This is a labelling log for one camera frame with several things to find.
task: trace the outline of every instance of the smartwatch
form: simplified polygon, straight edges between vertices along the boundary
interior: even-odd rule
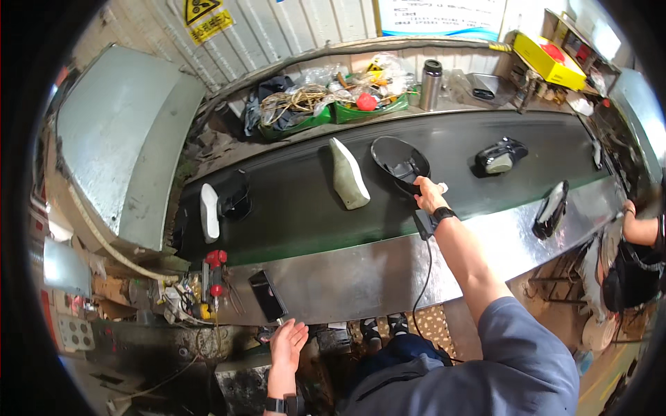
[[[437,224],[439,224],[444,218],[458,217],[456,213],[451,208],[446,208],[445,206],[440,206],[432,213],[432,217],[435,218]]]
[[[284,399],[266,398],[266,411],[283,413],[288,416],[301,416],[305,414],[303,397],[289,395]]]

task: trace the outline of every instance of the green container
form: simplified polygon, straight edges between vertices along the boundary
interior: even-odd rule
[[[332,119],[331,110],[327,105],[326,107],[324,107],[324,110],[317,117],[311,116],[305,121],[302,121],[300,124],[297,124],[296,126],[288,128],[286,130],[282,131],[273,130],[272,127],[264,126],[263,124],[261,124],[261,122],[259,122],[259,131],[261,132],[261,134],[264,135],[266,139],[271,141],[278,141],[282,140],[287,136],[291,136],[292,134],[306,130],[308,128],[321,126],[322,124],[328,124],[331,122],[331,119]]]
[[[351,108],[347,108],[340,104],[338,101],[336,101],[334,105],[336,124],[344,124],[346,122],[363,120],[364,118],[381,116],[383,114],[388,114],[389,112],[402,111],[410,106],[407,100],[407,94],[403,94],[391,104],[373,111],[352,110]]]

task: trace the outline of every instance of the blue wave design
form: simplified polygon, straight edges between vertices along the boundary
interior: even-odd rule
[[[483,39],[485,41],[497,41],[500,34],[489,30],[486,27],[470,27],[467,29],[460,29],[459,31],[444,31],[434,33],[415,33],[415,32],[397,32],[397,31],[382,31],[384,36],[408,36],[408,35],[431,35],[431,36],[460,36],[471,37],[475,39]]]

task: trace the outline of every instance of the thermos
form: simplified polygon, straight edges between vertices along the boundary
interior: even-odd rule
[[[428,59],[423,65],[421,99],[419,107],[432,111],[437,107],[437,98],[442,87],[442,64],[435,59]]]

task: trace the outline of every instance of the sandal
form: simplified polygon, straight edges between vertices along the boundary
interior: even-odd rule
[[[388,315],[386,318],[388,319],[388,327],[390,328],[392,337],[410,332],[407,315],[404,312],[394,313],[393,315]]]
[[[370,343],[371,339],[381,339],[379,335],[379,327],[377,325],[377,319],[371,317],[369,319],[361,319],[360,321],[361,334],[363,335],[363,340],[366,343]]]

